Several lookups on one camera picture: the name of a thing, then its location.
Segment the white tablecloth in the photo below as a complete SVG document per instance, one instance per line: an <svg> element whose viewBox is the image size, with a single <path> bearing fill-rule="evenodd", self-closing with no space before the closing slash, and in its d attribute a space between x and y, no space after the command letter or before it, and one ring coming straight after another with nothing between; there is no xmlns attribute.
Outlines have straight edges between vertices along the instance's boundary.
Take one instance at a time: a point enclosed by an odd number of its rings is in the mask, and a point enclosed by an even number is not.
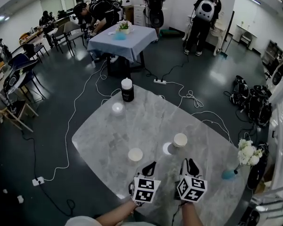
<svg viewBox="0 0 283 226"><path fill-rule="evenodd" d="M131 63L137 60L137 56L151 42L157 40L155 29L142 26L131 27L131 32L126 35L126 40L115 40L115 35L108 35L109 32L115 31L116 25L106 29L88 42L88 52L110 53L125 57Z"/></svg>

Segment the white flower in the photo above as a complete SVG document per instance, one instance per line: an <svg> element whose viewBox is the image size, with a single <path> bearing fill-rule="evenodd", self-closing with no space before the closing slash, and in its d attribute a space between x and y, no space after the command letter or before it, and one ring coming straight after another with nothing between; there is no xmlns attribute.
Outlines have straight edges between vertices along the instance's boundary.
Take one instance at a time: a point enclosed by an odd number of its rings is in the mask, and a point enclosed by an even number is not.
<svg viewBox="0 0 283 226"><path fill-rule="evenodd" d="M238 159L239 159L240 164L246 165L248 161L250 160L250 157L247 157L242 151L239 151Z"/></svg>
<svg viewBox="0 0 283 226"><path fill-rule="evenodd" d="M243 149L244 147L246 147L247 145L248 145L247 140L245 140L245 139L240 139L239 144L238 144L239 150L242 150L242 149Z"/></svg>
<svg viewBox="0 0 283 226"><path fill-rule="evenodd" d="M255 150L256 150L255 147L248 145L248 146L244 147L241 151L243 152L243 154L246 157L251 158L252 155L254 154Z"/></svg>
<svg viewBox="0 0 283 226"><path fill-rule="evenodd" d="M250 166L255 166L255 165L258 164L259 160L260 160L259 157L257 157L257 156L252 156L252 157L250 158L249 165L250 165Z"/></svg>
<svg viewBox="0 0 283 226"><path fill-rule="evenodd" d="M262 149L259 149L259 150L255 151L254 155L259 157L259 158L261 158L263 156Z"/></svg>

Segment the white cable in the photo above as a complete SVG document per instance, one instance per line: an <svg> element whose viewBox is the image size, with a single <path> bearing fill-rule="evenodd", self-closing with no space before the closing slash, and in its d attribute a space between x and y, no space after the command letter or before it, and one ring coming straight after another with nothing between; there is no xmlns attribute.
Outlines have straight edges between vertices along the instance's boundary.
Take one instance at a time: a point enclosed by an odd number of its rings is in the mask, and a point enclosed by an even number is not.
<svg viewBox="0 0 283 226"><path fill-rule="evenodd" d="M181 95L180 95L180 91L184 88L183 85L178 84L178 83L176 83L176 82L167 82L167 84L176 84L176 85L182 86L182 88L181 88L181 89L179 90L179 92L178 92L178 95L181 97L181 101L180 101L180 104L179 104L178 107L180 107L180 105L181 105L181 103L182 103L182 101L183 101L183 98L194 99L194 106L195 106L195 108L201 108L201 107L204 106L203 103L202 103L200 100L198 100L198 99L193 95L193 91L192 91L192 90L189 90L189 91L188 91L188 94L187 94L186 96L181 96Z"/></svg>
<svg viewBox="0 0 283 226"><path fill-rule="evenodd" d="M111 93L110 96L106 96L106 95L103 95L102 93L100 93L99 88L98 88L99 79L101 78L103 81L107 79L107 76L104 75L104 74L102 74L103 70L104 70L106 67L107 67L107 65L104 66L104 67L100 70L100 76L99 76L98 80L95 82L95 86L96 86L96 90L98 91L98 93L99 93L101 96L112 98L114 92L116 92L116 91L118 91L118 90L121 91L121 89L115 89L115 90ZM109 100L109 99L103 99L100 105L102 106L102 105L103 105L103 102L104 102L104 101L107 101L107 100Z"/></svg>
<svg viewBox="0 0 283 226"><path fill-rule="evenodd" d="M249 136L249 138L250 138L249 133L245 132L245 133L244 133L244 139L245 139L245 134L247 134L247 135Z"/></svg>
<svg viewBox="0 0 283 226"><path fill-rule="evenodd" d="M104 61L104 63L102 64L101 68L100 68L97 72L95 72L95 73L93 73L92 75L90 75L89 79L86 81L86 83L85 83L85 85L84 85L84 89L83 89L82 93L74 100L74 107L75 107L75 102L76 102L76 100L77 100L78 98L80 98L81 95L85 92L85 88L86 88L86 85L87 85L88 81L91 79L91 77L92 77L93 75L97 74L98 72L100 72L100 71L102 70L102 68L103 68L104 64L106 63L106 61L107 61L107 60ZM70 119L69 119L69 121L68 121L68 128L67 128L67 132L66 132L66 134L65 134L65 147L66 147L66 155L67 155L67 166L66 166L66 167L63 167L63 168L61 168L61 167L56 167L52 179L44 179L44 181L52 181L52 180L55 178L57 169L66 169L66 168L69 167L69 157L68 157L68 150L67 150L67 140L66 140L66 137L67 137L67 134L68 134L68 131L69 131L69 123L70 123L70 121L72 120L73 116L75 115L75 112L76 112L76 107L75 107L74 113L72 114L72 116L70 117Z"/></svg>
<svg viewBox="0 0 283 226"><path fill-rule="evenodd" d="M202 113L204 113L204 112L213 113L214 115L216 115L216 116L222 121L223 126L224 126L224 128L226 129L226 131L225 131L217 122L213 122L213 121L210 121L210 122L211 122L211 123L218 124L218 125L220 126L220 128L228 135L228 141L234 145L234 143L232 142L232 140L231 140L231 138L230 138L230 132L229 132L228 129L226 128L225 123L223 122L223 120L221 119L221 117L220 117L219 115L217 115L216 113L211 112L211 111L196 112L196 113L193 113L193 114L191 114L191 115L202 114Z"/></svg>

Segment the power outlet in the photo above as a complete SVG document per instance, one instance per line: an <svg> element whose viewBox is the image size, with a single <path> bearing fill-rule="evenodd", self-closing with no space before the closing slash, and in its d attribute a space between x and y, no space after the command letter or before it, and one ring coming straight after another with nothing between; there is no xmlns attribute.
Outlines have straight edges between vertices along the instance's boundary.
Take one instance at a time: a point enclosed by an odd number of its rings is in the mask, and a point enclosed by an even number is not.
<svg viewBox="0 0 283 226"><path fill-rule="evenodd" d="M157 83L157 84L161 84L161 85L166 85L166 81L162 81L161 80L154 80L154 83Z"/></svg>
<svg viewBox="0 0 283 226"><path fill-rule="evenodd" d="M43 177L39 177L39 178L37 178L37 180L36 179L33 180L33 185L34 186L38 186L38 185L41 185L43 183L45 183Z"/></svg>

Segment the hand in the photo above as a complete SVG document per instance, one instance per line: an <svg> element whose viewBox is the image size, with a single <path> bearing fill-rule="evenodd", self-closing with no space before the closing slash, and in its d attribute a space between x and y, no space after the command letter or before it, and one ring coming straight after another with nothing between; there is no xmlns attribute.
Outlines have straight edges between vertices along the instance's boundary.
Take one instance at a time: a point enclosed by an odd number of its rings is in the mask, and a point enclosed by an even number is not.
<svg viewBox="0 0 283 226"><path fill-rule="evenodd" d="M92 32L92 34L90 35L92 38L95 37L97 35L96 32Z"/></svg>

